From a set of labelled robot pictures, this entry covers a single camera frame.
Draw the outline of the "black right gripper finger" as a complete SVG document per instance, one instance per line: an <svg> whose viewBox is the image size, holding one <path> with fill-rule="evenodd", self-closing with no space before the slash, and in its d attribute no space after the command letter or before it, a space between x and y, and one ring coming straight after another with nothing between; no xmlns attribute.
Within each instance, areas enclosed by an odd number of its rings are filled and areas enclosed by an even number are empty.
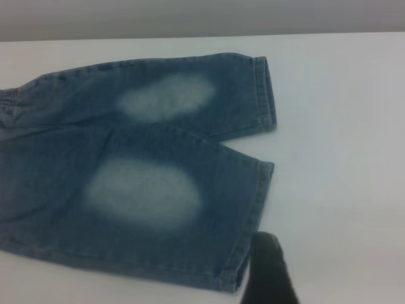
<svg viewBox="0 0 405 304"><path fill-rule="evenodd" d="M278 239L257 232L251 240L249 279L242 304L299 304Z"/></svg>

